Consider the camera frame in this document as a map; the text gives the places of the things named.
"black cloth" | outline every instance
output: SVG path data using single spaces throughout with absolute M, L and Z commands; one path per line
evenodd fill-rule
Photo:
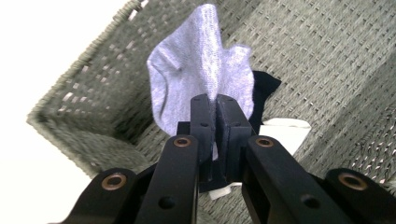
M 268 73 L 253 71 L 254 88 L 253 88 L 253 113 L 248 121 L 256 134 L 259 134 L 262 125 L 262 113 L 267 98 L 282 83 L 279 79 L 270 76 Z

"gray wicker basket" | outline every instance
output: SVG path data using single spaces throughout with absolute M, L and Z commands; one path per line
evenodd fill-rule
M 87 174 L 140 172 L 169 137 L 153 122 L 146 60 L 153 48 L 207 1 L 131 1 L 60 77 L 28 122 Z M 323 176 L 360 171 L 396 190 L 396 2 L 225 1 L 222 41 L 251 46 L 251 66 L 283 84 L 263 119 L 305 119 L 312 131 L 295 158 Z M 138 10 L 132 19 L 130 14 Z M 246 223 L 239 190 L 210 201 L 199 222 Z

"clothing item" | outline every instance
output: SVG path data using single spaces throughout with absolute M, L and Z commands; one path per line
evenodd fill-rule
M 262 114 L 267 98 L 280 86 L 281 81 L 265 72 L 253 71 L 253 113 L 248 119 L 255 133 L 259 133 L 262 125 Z
M 260 127 L 260 135 L 275 138 L 293 155 L 311 131 L 308 122 L 301 119 L 269 119 Z
M 216 8 L 202 5 L 148 57 L 153 116 L 170 135 L 190 120 L 190 99 L 206 93 L 215 115 L 218 94 L 233 97 L 247 118 L 253 111 L 250 49 L 221 45 Z

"white background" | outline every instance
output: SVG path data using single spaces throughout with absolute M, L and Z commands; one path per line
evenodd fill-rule
M 126 2 L 0 3 L 0 223 L 60 222 L 90 183 L 26 116 Z

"gray sock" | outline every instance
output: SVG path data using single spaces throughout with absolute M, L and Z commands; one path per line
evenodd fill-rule
M 249 53 L 244 46 L 222 47 L 215 6 L 196 8 L 148 57 L 152 110 L 159 127 L 175 135 L 179 121 L 190 121 L 190 99 L 204 93 L 212 103 L 218 94 L 233 97 L 249 118 L 254 85 Z

